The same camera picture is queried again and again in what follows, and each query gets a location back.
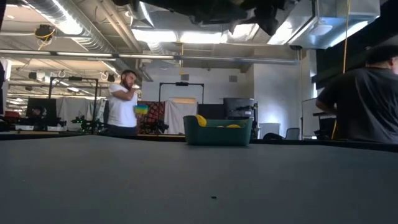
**white t-shirt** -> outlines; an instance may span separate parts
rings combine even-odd
[[[133,128],[137,126],[134,106],[137,105],[137,95],[134,94],[130,101],[121,100],[112,95],[115,91],[122,90],[127,93],[129,90],[120,84],[111,84],[109,86],[109,118],[108,124],[118,127]]]

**chair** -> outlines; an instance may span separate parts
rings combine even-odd
[[[286,130],[286,140],[300,140],[300,128],[289,128]]]
[[[300,140],[300,128],[289,128],[286,130],[286,137],[274,133],[267,133],[263,140]]]

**beard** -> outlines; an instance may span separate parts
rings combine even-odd
[[[124,86],[129,91],[131,90],[131,87],[132,87],[132,86],[129,86],[129,84],[127,84],[126,79],[124,79],[122,81],[122,86]]]

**man's arm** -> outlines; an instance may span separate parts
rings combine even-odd
[[[331,83],[322,90],[319,94],[316,106],[322,111],[337,115],[337,109],[335,108],[335,103],[338,99],[338,89],[339,89],[339,77],[336,77]]]
[[[319,109],[321,109],[322,111],[328,113],[328,114],[333,114],[333,115],[337,115],[337,110],[336,108],[332,107],[330,108],[329,106],[327,106],[326,104],[322,103],[320,100],[317,100],[316,104],[315,104]]]
[[[119,98],[120,100],[130,101],[130,100],[132,100],[132,98],[134,96],[134,92],[135,92],[135,89],[131,88],[131,90],[128,91],[127,93],[125,93],[123,90],[118,90],[118,91],[112,92],[111,94],[114,97]]]

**green basket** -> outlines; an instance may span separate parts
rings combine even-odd
[[[185,139],[188,144],[200,146],[247,146],[250,142],[252,119],[207,120],[201,127],[195,116],[184,117]],[[237,124],[241,128],[217,128]]]

